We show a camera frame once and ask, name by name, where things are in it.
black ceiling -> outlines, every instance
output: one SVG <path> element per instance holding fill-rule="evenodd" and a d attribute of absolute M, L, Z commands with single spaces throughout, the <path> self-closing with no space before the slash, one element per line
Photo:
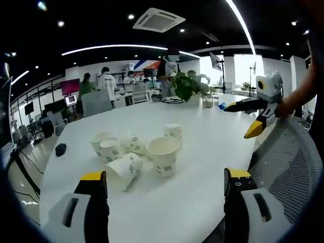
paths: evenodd
<path fill-rule="evenodd" d="M 241 12 L 252 36 L 254 45 L 275 47 L 287 57 L 292 54 L 308 55 L 306 39 L 301 34 L 304 26 L 293 27 L 297 17 L 274 1 L 233 0 Z M 157 59 L 163 51 L 141 48 L 106 48 L 84 51 L 67 56 L 62 53 L 91 46 L 109 44 L 139 44 L 194 51 L 226 45 L 248 45 L 247 38 L 236 16 L 225 0 L 193 1 L 76 1 L 44 0 L 48 10 L 37 8 L 37 1 L 6 1 L 2 13 L 5 45 L 3 53 L 17 52 L 6 58 L 11 75 L 17 77 L 25 70 L 30 73 L 13 86 L 16 95 L 51 76 L 64 73 L 72 67 L 92 63 L 134 59 Z M 157 33 L 132 28 L 137 18 L 147 9 L 158 8 L 177 14 L 185 22 Z M 129 20 L 128 14 L 135 19 Z M 59 28 L 57 21 L 63 20 Z M 212 34 L 219 41 L 213 42 Z"/>

pink screen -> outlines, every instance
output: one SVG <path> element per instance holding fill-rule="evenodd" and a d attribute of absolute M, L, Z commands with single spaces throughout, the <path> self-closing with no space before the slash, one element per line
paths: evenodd
<path fill-rule="evenodd" d="M 61 83 L 62 95 L 71 94 L 79 91 L 80 79 L 71 79 Z"/>

green shirt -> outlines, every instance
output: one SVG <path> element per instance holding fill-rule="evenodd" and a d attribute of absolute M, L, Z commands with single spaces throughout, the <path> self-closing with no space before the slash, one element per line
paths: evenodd
<path fill-rule="evenodd" d="M 79 96 L 78 96 L 78 100 L 81 100 L 81 96 L 82 95 L 85 95 L 87 93 L 90 93 L 92 92 L 93 90 L 96 90 L 96 88 L 93 86 L 92 83 L 86 83 L 86 84 L 83 84 L 81 83 L 80 84 L 80 90 L 79 90 Z"/>

ceiling air conditioner vent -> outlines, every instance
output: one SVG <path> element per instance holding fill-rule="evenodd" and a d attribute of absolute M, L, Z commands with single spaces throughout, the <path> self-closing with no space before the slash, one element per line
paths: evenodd
<path fill-rule="evenodd" d="M 160 9 L 150 8 L 136 21 L 133 29 L 164 33 L 183 21 L 185 19 L 178 15 Z"/>

tipped-over paper cup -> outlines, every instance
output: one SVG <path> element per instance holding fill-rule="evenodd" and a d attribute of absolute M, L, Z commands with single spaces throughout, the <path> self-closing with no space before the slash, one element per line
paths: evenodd
<path fill-rule="evenodd" d="M 96 136 L 92 138 L 90 141 L 94 151 L 97 153 L 98 156 L 102 156 L 100 143 L 106 141 L 111 138 L 110 133 L 98 133 Z"/>
<path fill-rule="evenodd" d="M 160 176 L 169 177 L 174 173 L 179 148 L 180 142 L 175 137 L 155 138 L 147 145 L 148 156 Z"/>
<path fill-rule="evenodd" d="M 108 139 L 100 143 L 101 153 L 107 163 L 121 158 L 124 151 L 115 138 Z"/>
<path fill-rule="evenodd" d="M 134 153 L 125 154 L 122 158 L 105 165 L 107 180 L 119 190 L 126 191 L 142 165 L 143 160 L 138 155 Z"/>
<path fill-rule="evenodd" d="M 175 137 L 179 141 L 182 139 L 181 126 L 178 123 L 167 123 L 164 125 L 164 136 L 165 137 Z"/>
<path fill-rule="evenodd" d="M 121 146 L 128 152 L 146 154 L 147 140 L 136 134 L 125 135 L 121 141 Z"/>

